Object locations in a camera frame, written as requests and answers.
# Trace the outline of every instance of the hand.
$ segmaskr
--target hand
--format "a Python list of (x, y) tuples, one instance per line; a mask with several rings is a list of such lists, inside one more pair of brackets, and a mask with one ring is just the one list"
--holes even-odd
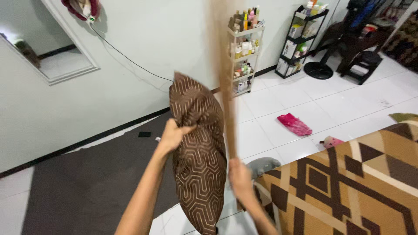
[(252, 189), (251, 171), (239, 158), (229, 161), (229, 181), (235, 197), (242, 203), (255, 197)]
[(193, 127), (178, 127), (173, 118), (170, 118), (166, 123), (166, 128), (164, 129), (163, 136), (158, 147), (162, 148), (166, 152), (170, 152), (176, 149), (183, 139), (183, 135), (188, 134), (194, 130), (196, 126)]

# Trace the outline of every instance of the pillow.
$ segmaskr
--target pillow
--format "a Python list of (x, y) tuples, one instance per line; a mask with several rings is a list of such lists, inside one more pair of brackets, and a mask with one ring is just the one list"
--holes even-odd
[(221, 106), (209, 89), (176, 72), (170, 109), (178, 127), (197, 125), (173, 152), (180, 206), (199, 233), (215, 235), (227, 178)]

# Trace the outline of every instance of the black phone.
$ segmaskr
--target black phone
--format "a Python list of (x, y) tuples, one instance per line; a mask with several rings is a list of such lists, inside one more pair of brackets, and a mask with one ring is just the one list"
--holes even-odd
[(151, 137), (150, 131), (140, 131), (138, 137)]

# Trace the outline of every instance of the dark gray mat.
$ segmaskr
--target dark gray mat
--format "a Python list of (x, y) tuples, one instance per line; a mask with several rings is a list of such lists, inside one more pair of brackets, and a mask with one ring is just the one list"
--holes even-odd
[[(35, 165), (22, 234), (113, 234), (170, 117)], [(152, 136), (139, 138), (140, 131)], [(177, 203), (169, 159), (154, 218)]]

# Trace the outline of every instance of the stool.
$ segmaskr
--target stool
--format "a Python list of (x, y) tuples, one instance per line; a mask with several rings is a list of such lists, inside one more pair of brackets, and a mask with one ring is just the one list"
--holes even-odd
[[(347, 69), (341, 73), (341, 77), (344, 77), (344, 75), (349, 75), (359, 80), (359, 85), (362, 85), (377, 69), (377, 66), (379, 66), (382, 60), (383, 59), (378, 54), (375, 54), (371, 51), (363, 51), (359, 56), (354, 58)], [(351, 71), (351, 68), (354, 65), (368, 69), (368, 72), (364, 75), (356, 74)]]

